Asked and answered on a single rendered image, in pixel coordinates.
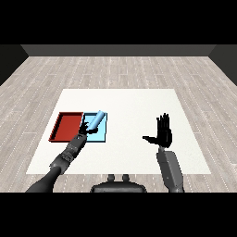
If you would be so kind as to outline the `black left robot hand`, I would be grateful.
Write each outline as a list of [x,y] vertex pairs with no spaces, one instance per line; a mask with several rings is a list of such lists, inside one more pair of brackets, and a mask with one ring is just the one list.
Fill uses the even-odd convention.
[[97,132],[98,132],[97,128],[89,130],[86,122],[83,122],[79,128],[79,134],[83,134],[83,135],[93,134]]

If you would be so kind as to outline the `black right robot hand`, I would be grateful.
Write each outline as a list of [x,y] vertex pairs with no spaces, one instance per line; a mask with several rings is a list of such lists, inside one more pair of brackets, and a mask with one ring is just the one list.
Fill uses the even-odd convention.
[[144,136],[143,138],[153,144],[157,144],[163,148],[169,148],[172,143],[172,132],[169,127],[169,115],[164,113],[157,121],[157,134],[156,137]]

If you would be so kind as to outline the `small light blue can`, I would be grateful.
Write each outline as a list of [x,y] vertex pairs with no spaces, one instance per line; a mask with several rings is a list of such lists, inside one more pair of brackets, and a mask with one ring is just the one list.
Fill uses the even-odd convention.
[[100,122],[103,120],[104,116],[106,115],[105,112],[99,110],[96,113],[88,113],[86,115],[87,120],[89,121],[89,130],[94,130],[98,127]]

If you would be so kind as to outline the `shallow light blue open box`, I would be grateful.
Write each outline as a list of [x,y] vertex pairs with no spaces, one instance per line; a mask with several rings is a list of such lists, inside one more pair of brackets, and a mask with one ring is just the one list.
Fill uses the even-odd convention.
[[[85,112],[83,114],[82,121],[86,122],[87,126],[89,126],[89,121],[86,118],[86,115],[88,113],[96,113],[96,112]],[[107,113],[97,127],[98,132],[93,134],[87,134],[88,143],[104,143],[106,141],[106,121],[107,121]]]

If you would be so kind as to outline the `shallow red open box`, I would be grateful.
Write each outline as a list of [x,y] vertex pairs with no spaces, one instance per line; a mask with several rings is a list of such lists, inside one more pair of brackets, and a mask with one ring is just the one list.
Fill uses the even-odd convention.
[[78,133],[82,115],[82,112],[60,112],[48,141],[68,143]]

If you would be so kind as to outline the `dark grey robot body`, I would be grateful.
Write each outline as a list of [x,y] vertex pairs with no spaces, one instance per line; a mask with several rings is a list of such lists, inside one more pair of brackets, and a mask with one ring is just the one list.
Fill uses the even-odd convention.
[[130,181],[128,174],[122,175],[122,181],[115,181],[115,175],[109,174],[107,181],[92,187],[91,193],[146,193],[143,185]]

